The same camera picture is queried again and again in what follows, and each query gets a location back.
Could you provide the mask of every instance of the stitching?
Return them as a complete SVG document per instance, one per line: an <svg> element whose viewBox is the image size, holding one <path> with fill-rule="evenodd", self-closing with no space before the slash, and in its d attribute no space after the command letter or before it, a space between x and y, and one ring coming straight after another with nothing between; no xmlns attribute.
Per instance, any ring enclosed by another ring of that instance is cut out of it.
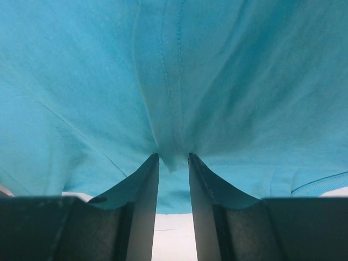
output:
<svg viewBox="0 0 348 261"><path fill-rule="evenodd" d="M164 15L165 15L166 9L167 9L167 0L165 0L164 9L162 12L162 17L161 17L160 49L161 49L162 66L163 66L163 72L164 72L164 76L165 76L165 84L166 84L168 102L169 102L169 108L170 108L171 132L172 132L172 137L173 137L173 142L174 142L174 148L177 151L178 150L177 143L176 143L176 139L175 139L175 135L174 135L172 93L171 93L170 87L169 87L168 73L167 73L167 69L165 66L165 62L164 62L164 51L163 51L163 28L164 28Z"/></svg>
<svg viewBox="0 0 348 261"><path fill-rule="evenodd" d="M162 18L161 18L161 33L160 33L160 48L161 48L161 59L162 59L162 66L163 66L163 72L164 72L164 76L165 76L165 84L167 87L167 91L168 91L168 96L170 97L170 92L169 92L169 81L168 81L168 73L167 73L167 69L164 63L164 52L163 52L163 26L164 26L164 14L165 11L167 9L167 0L164 3L164 9L162 12ZM169 103L170 103L170 109L172 111L172 104L171 104L171 99L169 99Z"/></svg>
<svg viewBox="0 0 348 261"><path fill-rule="evenodd" d="M180 114L181 114L181 139L183 142L183 133L184 133L184 115L183 115L183 66L182 66L182 54L181 54L181 28L182 28L182 14L185 0L182 0L180 3L179 10L179 24L177 31L177 43L178 43L178 55L179 55L179 73L180 73Z"/></svg>
<svg viewBox="0 0 348 261"><path fill-rule="evenodd" d="M320 183L323 183L325 181L331 181L333 179L337 179L337 178L340 178L340 177L343 177L343 176L348 176L348 171L346 172L342 172L342 173L339 173L339 174L336 174L336 175L332 175L330 177L325 177L325 178L321 178L321 179L318 179L317 181L313 181L313 182L310 182L310 183L307 183L306 185L303 185L303 186L300 186L299 188L293 190L291 192L291 194L295 194L297 192L300 192L308 187L312 187L313 185L317 185L317 184L320 184Z"/></svg>

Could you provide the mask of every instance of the teal shirt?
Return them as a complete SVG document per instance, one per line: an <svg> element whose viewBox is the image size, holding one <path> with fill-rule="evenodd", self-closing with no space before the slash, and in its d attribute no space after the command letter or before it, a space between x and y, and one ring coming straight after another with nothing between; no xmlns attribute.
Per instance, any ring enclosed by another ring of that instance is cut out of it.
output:
<svg viewBox="0 0 348 261"><path fill-rule="evenodd" d="M0 2L0 184L96 196L188 153L255 197L348 186L348 1Z"/></svg>

